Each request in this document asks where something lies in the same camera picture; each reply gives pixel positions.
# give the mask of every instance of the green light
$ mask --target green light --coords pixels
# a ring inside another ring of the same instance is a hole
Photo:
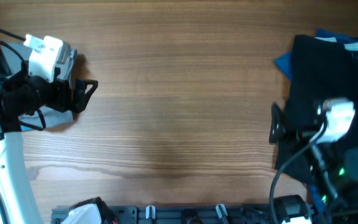
[[[345,169],[343,169],[343,167],[339,170],[339,175],[344,175],[345,174]]]

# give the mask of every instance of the black folded garment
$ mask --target black folded garment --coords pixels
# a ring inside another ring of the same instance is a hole
[[[292,49],[290,97],[284,112],[293,128],[314,125],[316,106],[329,98],[346,97],[356,110],[348,133],[331,146],[338,159],[348,149],[358,146],[358,51],[346,50],[343,44],[297,35]],[[293,142],[278,146],[276,169],[293,154]],[[286,174],[304,183],[310,182],[310,167],[305,157],[293,161]]]

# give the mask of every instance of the folded cloth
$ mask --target folded cloth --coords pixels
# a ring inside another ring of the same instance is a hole
[[[336,34],[334,32],[330,32],[323,29],[318,29],[316,32],[316,38],[324,40],[323,38],[327,38],[327,41],[330,42],[339,42],[343,44],[351,44],[358,42],[358,37],[349,37],[346,34]],[[276,66],[288,77],[289,80],[292,80],[292,70],[291,70],[291,52],[282,55],[279,58],[274,60]]]
[[[358,44],[332,43],[297,35],[291,64],[293,79],[284,112],[291,118],[292,128],[312,126],[317,118],[315,106],[328,98],[346,97],[354,102],[356,114],[348,133],[331,145],[336,157],[343,158],[348,149],[358,147]],[[276,169],[293,154],[294,147],[293,142],[279,144]],[[293,161],[285,173],[310,182],[305,157]]]
[[[22,45],[22,44],[16,44],[11,43],[9,44],[12,48],[17,50],[24,58],[24,60],[28,60],[30,58],[32,49]],[[11,50],[9,50],[6,47],[2,47],[2,52],[4,53],[7,63],[9,67],[11,68],[11,71],[13,74],[17,73],[21,69],[21,61],[17,57],[15,53],[13,53]],[[73,63],[75,61],[76,52],[75,50],[71,52],[71,57],[69,57],[64,64],[64,66],[57,65],[57,67],[60,67],[60,75],[58,78],[62,80],[69,80],[70,86],[71,86],[71,68],[73,66]],[[49,107],[43,106],[40,108],[41,112],[44,114],[45,123],[48,128],[58,126],[60,124],[64,124],[70,121],[73,121],[73,113],[71,111],[66,111],[64,113],[61,113],[59,111],[55,111]],[[30,115],[22,115],[19,117],[19,119],[25,123],[33,124],[36,126],[42,127],[40,118],[37,113],[35,113],[33,116]],[[31,130],[28,127],[22,126],[23,131]]]

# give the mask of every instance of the wooden tabletop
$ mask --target wooden tabletop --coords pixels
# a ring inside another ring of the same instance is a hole
[[[0,4],[0,27],[51,35],[99,81],[74,123],[23,133],[39,210],[266,202],[276,146],[270,105],[290,82],[273,59],[317,28],[358,36],[358,1]],[[15,41],[0,34],[0,39]],[[306,195],[283,176],[276,195]]]

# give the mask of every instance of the gray cloth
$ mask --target gray cloth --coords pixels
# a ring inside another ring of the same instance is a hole
[[[17,50],[23,56],[24,60],[28,60],[30,58],[32,49],[22,44],[11,43],[9,45],[13,47],[15,50]],[[17,57],[17,55],[13,53],[11,50],[7,49],[6,47],[2,47],[2,51],[4,52],[9,67],[11,68],[12,74],[15,74],[18,71],[20,71],[21,61]],[[75,51],[73,50],[71,51],[71,56],[72,57],[69,57],[64,65],[57,65],[57,67],[60,67],[60,75],[58,76],[58,78],[62,80],[69,80],[70,87],[71,87],[71,72],[68,71],[71,71],[71,67],[73,66]],[[73,113],[71,111],[66,111],[64,113],[61,113],[59,111],[55,111],[46,106],[41,107],[40,110],[44,114],[45,122],[48,128],[73,121]],[[37,113],[35,113],[33,116],[22,115],[19,117],[19,119],[25,123],[42,127],[40,118]],[[27,131],[31,129],[22,126],[22,130]]]

